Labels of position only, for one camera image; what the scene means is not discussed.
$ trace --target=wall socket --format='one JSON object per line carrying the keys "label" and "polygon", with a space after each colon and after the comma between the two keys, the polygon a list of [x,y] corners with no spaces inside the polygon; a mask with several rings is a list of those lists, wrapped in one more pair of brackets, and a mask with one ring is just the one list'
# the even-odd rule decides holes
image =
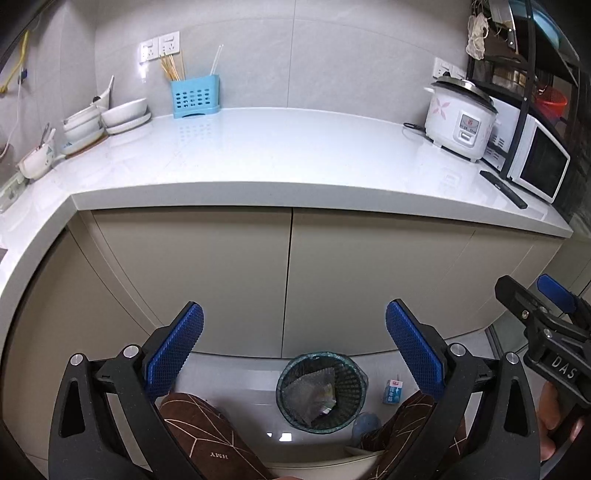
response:
{"label": "wall socket", "polygon": [[158,38],[160,56],[172,55],[181,51],[181,32],[172,32]]}
{"label": "wall socket", "polygon": [[449,75],[451,75],[452,68],[453,65],[448,61],[436,58],[435,63],[433,64],[433,76],[439,78],[442,77],[445,72],[449,72]]}
{"label": "wall socket", "polygon": [[158,52],[158,37],[143,41],[139,44],[139,62],[143,63],[148,60],[157,59],[160,54]]}
{"label": "wall socket", "polygon": [[435,78],[439,78],[442,77],[446,72],[448,72],[450,76],[457,79],[466,78],[466,70],[461,69],[453,63],[436,58],[435,63],[433,64],[433,76]]}

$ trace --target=microwave door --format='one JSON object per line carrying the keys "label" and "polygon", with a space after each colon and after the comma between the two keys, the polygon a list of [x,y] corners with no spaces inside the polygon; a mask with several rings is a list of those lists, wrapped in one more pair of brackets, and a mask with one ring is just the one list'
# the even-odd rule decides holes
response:
{"label": "microwave door", "polygon": [[552,203],[558,194],[569,161],[570,156],[558,141],[536,122],[527,157],[521,168],[515,170],[512,179],[516,184]]}

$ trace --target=trash can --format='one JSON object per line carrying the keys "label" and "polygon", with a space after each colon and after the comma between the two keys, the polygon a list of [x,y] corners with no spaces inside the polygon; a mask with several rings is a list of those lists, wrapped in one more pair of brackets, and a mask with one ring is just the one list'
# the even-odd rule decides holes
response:
{"label": "trash can", "polygon": [[[298,378],[325,368],[335,371],[336,405],[328,414],[316,418],[308,426],[290,411],[284,390]],[[327,434],[346,427],[355,419],[365,402],[367,386],[367,375],[349,357],[333,352],[307,353],[294,358],[283,370],[277,382],[275,399],[281,414],[292,426],[304,432]]]}

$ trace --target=microwave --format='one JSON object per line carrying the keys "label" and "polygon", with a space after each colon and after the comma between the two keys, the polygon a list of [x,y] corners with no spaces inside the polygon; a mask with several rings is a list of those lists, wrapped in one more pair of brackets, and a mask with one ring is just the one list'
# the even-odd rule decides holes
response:
{"label": "microwave", "polygon": [[[489,143],[507,153],[515,134],[519,109],[497,98],[491,98],[499,113],[492,127]],[[483,158],[498,171],[505,163],[505,157],[491,147],[486,148]],[[570,155],[560,142],[537,118],[528,114],[507,178],[552,203],[562,185],[569,161]]]}

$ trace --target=rice cooker lid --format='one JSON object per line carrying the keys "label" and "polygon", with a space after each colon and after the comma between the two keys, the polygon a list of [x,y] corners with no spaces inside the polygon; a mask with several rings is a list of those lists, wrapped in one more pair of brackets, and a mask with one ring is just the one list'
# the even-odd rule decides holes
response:
{"label": "rice cooker lid", "polygon": [[491,97],[468,80],[445,76],[439,77],[434,83],[432,83],[432,85],[435,87],[445,88],[446,90],[451,90],[452,92],[457,92],[460,95],[468,97],[479,105],[482,105],[484,108],[490,110],[494,114],[498,113],[495,105],[492,103]]}

